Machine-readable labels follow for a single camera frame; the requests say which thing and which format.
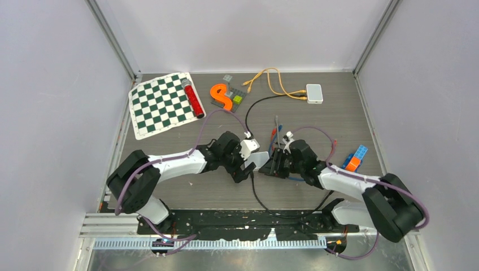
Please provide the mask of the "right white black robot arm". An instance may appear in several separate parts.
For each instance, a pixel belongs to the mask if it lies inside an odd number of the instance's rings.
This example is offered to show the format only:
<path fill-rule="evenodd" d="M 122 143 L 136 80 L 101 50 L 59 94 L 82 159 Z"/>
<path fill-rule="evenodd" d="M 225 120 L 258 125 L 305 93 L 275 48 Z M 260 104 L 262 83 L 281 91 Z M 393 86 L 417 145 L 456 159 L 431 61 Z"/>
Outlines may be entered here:
<path fill-rule="evenodd" d="M 334 200 L 323 208 L 323 226 L 332 232 L 344 225 L 363 226 L 397 243 L 411 230 L 426 226 L 430 219 L 425 206 L 398 176 L 346 171 L 320 160 L 302 139 L 289 142 L 285 149 L 276 149 L 259 173 L 278 178 L 298 174 L 310 186 L 354 198 L 355 202 Z"/>

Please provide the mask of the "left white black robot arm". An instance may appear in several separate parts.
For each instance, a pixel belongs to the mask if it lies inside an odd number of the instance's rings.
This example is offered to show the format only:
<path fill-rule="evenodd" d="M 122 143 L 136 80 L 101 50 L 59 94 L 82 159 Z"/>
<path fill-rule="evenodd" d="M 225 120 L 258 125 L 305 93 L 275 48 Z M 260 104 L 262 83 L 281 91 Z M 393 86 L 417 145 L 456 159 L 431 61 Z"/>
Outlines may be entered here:
<path fill-rule="evenodd" d="M 260 148 L 249 132 L 245 139 L 227 131 L 218 139 L 190 150 L 170 155 L 146 155 L 133 151 L 109 175 L 107 187 L 117 200 L 120 213 L 137 213 L 145 224 L 160 234 L 173 227 L 173 214 L 167 205 L 153 195 L 158 183 L 188 174 L 202 174 L 223 167 L 235 183 L 247 179 L 255 169 L 245 165 Z"/>

